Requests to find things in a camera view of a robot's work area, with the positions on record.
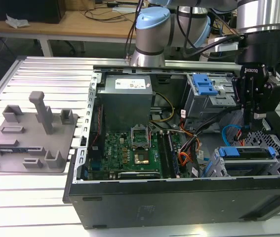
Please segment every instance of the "yellow wire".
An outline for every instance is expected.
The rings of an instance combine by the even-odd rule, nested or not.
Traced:
[[[168,118],[159,119],[159,120],[150,120],[150,122],[165,122],[165,121],[170,120],[174,116],[174,114],[175,114],[175,110],[174,110],[174,107],[173,107],[172,103],[164,95],[162,95],[161,93],[156,92],[156,95],[160,95],[164,100],[166,100],[170,104],[172,112],[171,112],[171,114],[170,114],[170,116]]]

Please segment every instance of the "white paper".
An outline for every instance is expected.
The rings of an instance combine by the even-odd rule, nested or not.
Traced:
[[[7,14],[6,17],[7,17],[6,23],[15,29],[17,29],[18,27],[30,26],[28,20],[17,20],[8,16]]]

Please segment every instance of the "aluminum extrusion table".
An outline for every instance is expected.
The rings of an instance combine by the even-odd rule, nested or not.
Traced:
[[[7,104],[17,104],[24,112],[35,112],[33,104],[28,101],[29,94],[33,90],[43,91],[44,101],[52,108],[52,112],[72,108],[80,116],[68,156],[70,159],[74,148],[78,146],[76,136],[80,134],[95,65],[127,66],[128,63],[119,59],[95,58],[28,57],[17,60],[0,81],[0,125],[3,121],[1,113]],[[167,61],[166,66],[232,71],[240,68],[232,63],[184,61]],[[0,173],[0,236],[280,237],[280,214],[266,222],[86,231],[72,205],[62,202],[68,169],[67,165],[61,174]]]

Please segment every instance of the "blue cable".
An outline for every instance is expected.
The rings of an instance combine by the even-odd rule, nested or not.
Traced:
[[[227,125],[226,127],[224,127],[224,128],[222,129],[222,139],[223,139],[225,145],[227,145],[228,147],[230,147],[231,145],[230,145],[230,143],[228,142],[227,136],[226,136],[226,134],[225,134],[225,130],[226,130],[228,127],[236,127],[236,128],[238,128],[238,129],[241,129],[241,127],[238,126],[238,125],[230,124],[230,125]]]

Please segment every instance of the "black computer case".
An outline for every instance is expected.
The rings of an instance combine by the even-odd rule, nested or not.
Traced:
[[[0,0],[0,21],[15,19],[58,24],[65,14],[65,0]]]

